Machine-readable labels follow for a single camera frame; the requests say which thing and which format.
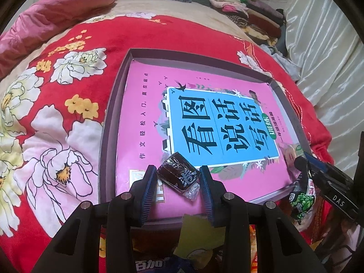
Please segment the stack of folded clothes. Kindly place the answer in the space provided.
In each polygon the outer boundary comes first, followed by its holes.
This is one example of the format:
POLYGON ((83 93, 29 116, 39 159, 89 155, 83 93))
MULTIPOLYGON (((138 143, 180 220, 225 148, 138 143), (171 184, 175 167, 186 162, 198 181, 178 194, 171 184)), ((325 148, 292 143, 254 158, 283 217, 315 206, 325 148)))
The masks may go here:
POLYGON ((209 3, 257 45, 275 47, 283 38, 284 11, 272 8, 263 0, 209 0, 209 3))

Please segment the pink quilt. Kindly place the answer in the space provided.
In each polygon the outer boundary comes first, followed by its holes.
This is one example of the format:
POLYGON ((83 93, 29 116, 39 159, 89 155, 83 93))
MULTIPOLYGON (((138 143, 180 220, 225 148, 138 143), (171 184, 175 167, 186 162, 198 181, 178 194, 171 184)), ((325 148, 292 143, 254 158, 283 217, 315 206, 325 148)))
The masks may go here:
POLYGON ((42 43, 116 0, 39 0, 1 35, 1 78, 42 43))

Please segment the pink Chinese workbook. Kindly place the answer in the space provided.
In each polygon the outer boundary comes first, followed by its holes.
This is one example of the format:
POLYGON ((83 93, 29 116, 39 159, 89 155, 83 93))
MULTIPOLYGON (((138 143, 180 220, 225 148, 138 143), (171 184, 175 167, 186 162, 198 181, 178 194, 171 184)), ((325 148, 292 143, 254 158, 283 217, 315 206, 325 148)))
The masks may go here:
POLYGON ((248 202, 284 195, 296 180, 288 159, 300 146, 267 83, 133 60, 118 130, 115 191, 149 165, 180 153, 248 202))

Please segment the black green pea snack pack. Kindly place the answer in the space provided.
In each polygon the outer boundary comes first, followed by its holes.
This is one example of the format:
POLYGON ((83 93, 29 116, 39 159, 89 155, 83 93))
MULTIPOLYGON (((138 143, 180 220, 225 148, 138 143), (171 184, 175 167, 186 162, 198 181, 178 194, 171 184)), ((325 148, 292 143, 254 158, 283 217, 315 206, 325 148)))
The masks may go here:
POLYGON ((289 194, 289 203, 292 208, 291 217, 301 224, 303 219, 311 212, 316 200, 316 190, 312 178, 300 173, 293 191, 289 194))

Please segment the white satin curtain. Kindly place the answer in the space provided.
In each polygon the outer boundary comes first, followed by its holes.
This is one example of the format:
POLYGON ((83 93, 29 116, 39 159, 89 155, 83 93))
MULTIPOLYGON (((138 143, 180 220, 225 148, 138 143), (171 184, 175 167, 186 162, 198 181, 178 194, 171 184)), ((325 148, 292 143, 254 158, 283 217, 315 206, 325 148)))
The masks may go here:
POLYGON ((298 87, 332 135, 336 166, 353 177, 363 132, 363 43, 333 0, 291 0, 286 18, 298 87))

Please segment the green yellow snack packet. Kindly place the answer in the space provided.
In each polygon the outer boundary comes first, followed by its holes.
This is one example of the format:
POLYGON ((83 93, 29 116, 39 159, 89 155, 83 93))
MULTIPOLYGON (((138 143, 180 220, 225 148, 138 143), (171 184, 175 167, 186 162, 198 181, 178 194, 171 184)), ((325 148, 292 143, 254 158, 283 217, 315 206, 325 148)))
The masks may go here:
POLYGON ((203 269, 213 257, 213 250, 223 246, 225 227, 215 228, 200 216, 184 215, 177 247, 173 254, 203 269))

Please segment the red floral blanket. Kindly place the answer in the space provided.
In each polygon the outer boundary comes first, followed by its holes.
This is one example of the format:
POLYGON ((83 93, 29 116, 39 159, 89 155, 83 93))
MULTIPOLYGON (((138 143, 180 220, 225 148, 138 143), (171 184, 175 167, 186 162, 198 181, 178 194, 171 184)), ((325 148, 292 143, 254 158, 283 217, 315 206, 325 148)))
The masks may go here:
MULTIPOLYGON (((99 157, 110 95, 76 81, 105 75, 109 48, 90 47, 82 27, 46 50, 6 90, 1 101, 1 248, 18 272, 30 272, 46 245, 83 200, 99 202, 99 157)), ((283 89, 314 154, 332 162, 331 134, 290 76, 259 47, 247 43, 235 64, 271 76, 283 89)))

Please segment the dark brown small candy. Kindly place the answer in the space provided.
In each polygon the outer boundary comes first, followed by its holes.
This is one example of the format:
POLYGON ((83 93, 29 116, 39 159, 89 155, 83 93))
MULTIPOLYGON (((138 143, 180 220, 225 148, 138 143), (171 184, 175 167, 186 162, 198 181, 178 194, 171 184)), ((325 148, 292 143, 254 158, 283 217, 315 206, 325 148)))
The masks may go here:
POLYGON ((200 191, 200 171, 180 153, 169 156, 157 169, 157 175, 176 193, 194 202, 200 191))

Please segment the floral basket with clothes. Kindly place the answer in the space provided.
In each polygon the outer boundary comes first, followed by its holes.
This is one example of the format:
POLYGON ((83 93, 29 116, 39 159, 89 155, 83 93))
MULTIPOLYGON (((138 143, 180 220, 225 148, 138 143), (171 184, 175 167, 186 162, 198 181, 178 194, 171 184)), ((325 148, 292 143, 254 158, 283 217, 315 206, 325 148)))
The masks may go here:
POLYGON ((283 56, 283 54, 279 52, 275 46, 261 44, 260 48, 269 54, 275 60, 275 62, 277 62, 279 66, 285 70, 285 72, 295 83, 301 79, 301 68, 290 59, 283 56))

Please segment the dark shallow box tray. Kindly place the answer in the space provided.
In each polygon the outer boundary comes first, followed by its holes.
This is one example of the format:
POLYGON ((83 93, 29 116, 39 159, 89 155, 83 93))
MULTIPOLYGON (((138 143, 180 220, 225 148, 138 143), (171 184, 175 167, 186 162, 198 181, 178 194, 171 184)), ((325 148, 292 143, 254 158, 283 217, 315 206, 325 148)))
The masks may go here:
POLYGON ((106 203, 181 154, 247 202, 279 200, 310 146, 277 81, 243 65, 187 52, 130 49, 104 120, 99 201, 106 203))

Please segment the blue wafer packet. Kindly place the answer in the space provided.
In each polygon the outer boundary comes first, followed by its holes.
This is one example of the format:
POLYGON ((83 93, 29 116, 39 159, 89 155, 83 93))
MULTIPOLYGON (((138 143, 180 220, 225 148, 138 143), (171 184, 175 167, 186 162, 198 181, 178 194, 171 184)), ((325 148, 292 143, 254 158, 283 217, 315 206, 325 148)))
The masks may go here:
POLYGON ((136 272, 185 272, 178 257, 169 256, 163 259, 148 259, 135 262, 136 272))

